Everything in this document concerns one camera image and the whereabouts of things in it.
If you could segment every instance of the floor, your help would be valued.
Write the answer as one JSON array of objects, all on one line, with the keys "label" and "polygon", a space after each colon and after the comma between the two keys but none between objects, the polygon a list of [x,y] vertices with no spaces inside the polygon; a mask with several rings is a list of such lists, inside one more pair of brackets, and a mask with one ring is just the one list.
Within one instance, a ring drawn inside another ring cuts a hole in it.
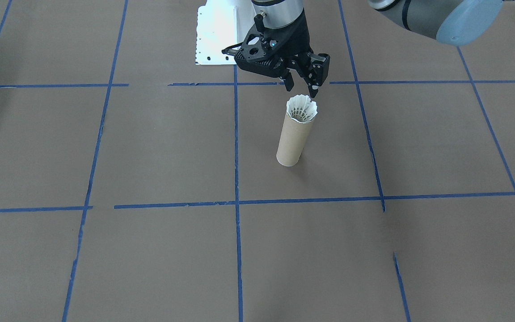
[{"label": "floor", "polygon": [[305,0],[292,168],[306,87],[196,66],[203,3],[0,0],[0,322],[515,321],[515,2],[454,48]]}]

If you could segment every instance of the cardboard tube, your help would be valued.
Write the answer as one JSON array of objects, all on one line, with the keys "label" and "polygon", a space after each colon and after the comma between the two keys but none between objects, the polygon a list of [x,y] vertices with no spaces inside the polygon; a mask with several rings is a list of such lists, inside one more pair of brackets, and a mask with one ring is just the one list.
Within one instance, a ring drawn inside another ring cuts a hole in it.
[{"label": "cardboard tube", "polygon": [[279,139],[278,162],[285,167],[296,165],[317,115],[317,104],[309,96],[298,95],[287,102],[282,135]]}]

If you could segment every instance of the brown paper floor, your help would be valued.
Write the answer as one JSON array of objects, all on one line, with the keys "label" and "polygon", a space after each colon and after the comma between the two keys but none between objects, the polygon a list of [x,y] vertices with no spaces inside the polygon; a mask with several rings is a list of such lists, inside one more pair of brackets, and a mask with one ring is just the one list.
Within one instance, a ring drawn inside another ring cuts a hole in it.
[{"label": "brown paper floor", "polygon": [[0,0],[0,322],[515,321],[515,2],[456,49],[305,0],[290,169],[304,84],[194,65],[202,4]]}]

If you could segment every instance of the white mounting bracket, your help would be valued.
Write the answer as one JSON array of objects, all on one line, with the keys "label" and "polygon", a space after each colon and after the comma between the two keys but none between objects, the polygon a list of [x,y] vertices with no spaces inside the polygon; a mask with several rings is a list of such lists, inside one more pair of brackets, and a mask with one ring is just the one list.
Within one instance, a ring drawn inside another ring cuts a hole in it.
[{"label": "white mounting bracket", "polygon": [[198,8],[196,65],[235,65],[221,50],[244,41],[254,16],[249,0],[207,0]]}]

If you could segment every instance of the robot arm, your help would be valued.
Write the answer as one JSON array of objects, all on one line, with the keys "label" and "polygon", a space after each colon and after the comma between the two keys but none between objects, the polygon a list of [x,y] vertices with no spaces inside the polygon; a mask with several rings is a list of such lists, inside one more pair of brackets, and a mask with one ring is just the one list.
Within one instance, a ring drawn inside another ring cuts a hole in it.
[{"label": "robot arm", "polygon": [[329,72],[330,57],[315,55],[309,46],[309,29],[303,0],[252,0],[255,24],[244,41],[223,49],[244,71],[278,77],[287,91],[294,86],[290,69],[298,72],[315,97]]},{"label": "robot arm", "polygon": [[[255,24],[245,40],[223,49],[239,68],[278,77],[292,90],[291,70],[315,97],[327,79],[330,57],[314,54],[303,0],[251,0]],[[368,0],[395,24],[438,42],[462,46],[480,37],[502,8],[502,0]]]}]

